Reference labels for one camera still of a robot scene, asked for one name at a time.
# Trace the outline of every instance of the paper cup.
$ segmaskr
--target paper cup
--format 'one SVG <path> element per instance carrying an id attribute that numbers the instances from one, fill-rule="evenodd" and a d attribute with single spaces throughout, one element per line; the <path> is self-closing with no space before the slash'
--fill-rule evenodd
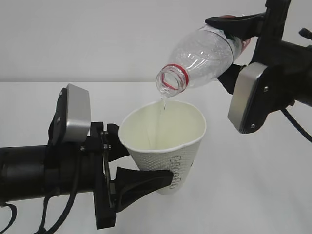
<path id="1" fill-rule="evenodd" d="M 119 139 L 142 171 L 170 170 L 170 186 L 158 190 L 172 194 L 188 175 L 206 132 L 206 120 L 193 105 L 169 101 L 151 103 L 130 113 L 119 128 Z"/>

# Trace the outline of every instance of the clear plastic bottle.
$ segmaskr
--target clear plastic bottle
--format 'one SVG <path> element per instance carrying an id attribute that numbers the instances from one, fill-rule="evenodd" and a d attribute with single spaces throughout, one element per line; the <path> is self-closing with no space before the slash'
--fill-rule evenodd
<path id="1" fill-rule="evenodd" d="M 156 86 L 163 96 L 173 97 L 207 84 L 223 74 L 249 42 L 205 25 L 177 44 L 156 77 Z"/>

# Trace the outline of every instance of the bottle mouth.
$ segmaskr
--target bottle mouth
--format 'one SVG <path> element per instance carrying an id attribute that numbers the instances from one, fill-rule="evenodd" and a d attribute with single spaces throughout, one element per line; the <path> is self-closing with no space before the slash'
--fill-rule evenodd
<path id="1" fill-rule="evenodd" d="M 157 75 L 156 86 L 163 95 L 173 97 L 185 90 L 188 81 L 188 74 L 183 67 L 169 64 Z"/>

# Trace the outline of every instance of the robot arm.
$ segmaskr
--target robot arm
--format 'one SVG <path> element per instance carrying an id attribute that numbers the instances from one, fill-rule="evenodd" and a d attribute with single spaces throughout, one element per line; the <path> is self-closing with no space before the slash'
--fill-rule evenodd
<path id="1" fill-rule="evenodd" d="M 109 162 L 128 156 L 118 138 L 119 127 L 91 123 L 89 93 L 69 84 L 63 88 L 48 130 L 47 145 L 0 148 L 0 206 L 17 209 L 8 201 L 44 197 L 37 234 L 52 234 L 64 222 L 76 193 L 93 192 L 97 229 L 115 226 L 116 214 L 143 196 L 169 186 L 170 171 L 135 171 L 117 167 L 111 180 Z M 44 229 L 48 200 L 69 194 L 55 225 Z"/>
<path id="2" fill-rule="evenodd" d="M 269 113 L 295 100 L 312 106 L 312 46 L 282 41 L 291 0 L 267 0 L 265 13 L 205 22 L 242 40 L 258 37 L 248 66 L 232 65 L 219 81 L 233 95 L 228 118 L 240 133 L 261 128 Z M 307 29 L 300 32 L 312 39 Z"/>
<path id="3" fill-rule="evenodd" d="M 251 63 L 233 64 L 218 78 L 233 95 L 228 118 L 241 133 L 257 131 L 268 114 L 277 110 L 282 110 L 304 133 L 285 108 L 296 100 L 312 106 L 312 46 L 282 41 L 290 2 L 267 0 L 265 13 L 205 21 L 242 40 L 258 37 Z M 300 34 L 312 39 L 306 29 Z M 80 192 L 94 194 L 97 229 L 112 227 L 116 213 L 170 185 L 170 171 L 118 168 L 116 179 L 111 180 L 109 162 L 129 153 L 118 139 L 117 125 L 108 124 L 106 131 L 103 128 L 102 122 L 91 123 L 88 91 L 70 84 L 58 98 L 47 145 L 0 148 L 0 206 L 12 210 L 8 227 L 17 215 L 16 207 L 8 201 L 45 197 L 42 222 L 36 233 L 54 233 Z M 308 134 L 305 137 L 312 142 Z M 48 200 L 63 194 L 70 194 L 64 212 L 51 229 L 45 230 Z"/>

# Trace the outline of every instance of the white table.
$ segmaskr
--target white table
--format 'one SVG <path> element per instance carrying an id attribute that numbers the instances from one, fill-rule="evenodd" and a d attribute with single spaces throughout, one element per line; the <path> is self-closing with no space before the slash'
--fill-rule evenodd
<path id="1" fill-rule="evenodd" d="M 153 82 L 74 83 L 90 92 L 92 121 L 121 124 L 139 106 L 159 98 Z M 1 83 L 0 147 L 43 145 L 59 91 L 66 83 Z M 273 113 L 255 134 L 241 135 L 227 120 L 231 96 L 218 82 L 177 97 L 204 114 L 207 134 L 183 188 L 152 193 L 117 214 L 114 228 L 96 231 L 92 193 L 79 194 L 59 234 L 308 234 L 312 232 L 312 145 Z M 311 133 L 312 109 L 290 111 Z M 130 157 L 111 163 L 135 169 Z M 67 196 L 52 198 L 46 226 L 59 217 Z M 8 234 L 31 234 L 42 199 L 17 201 Z M 0 229 L 9 220 L 0 210 Z"/>

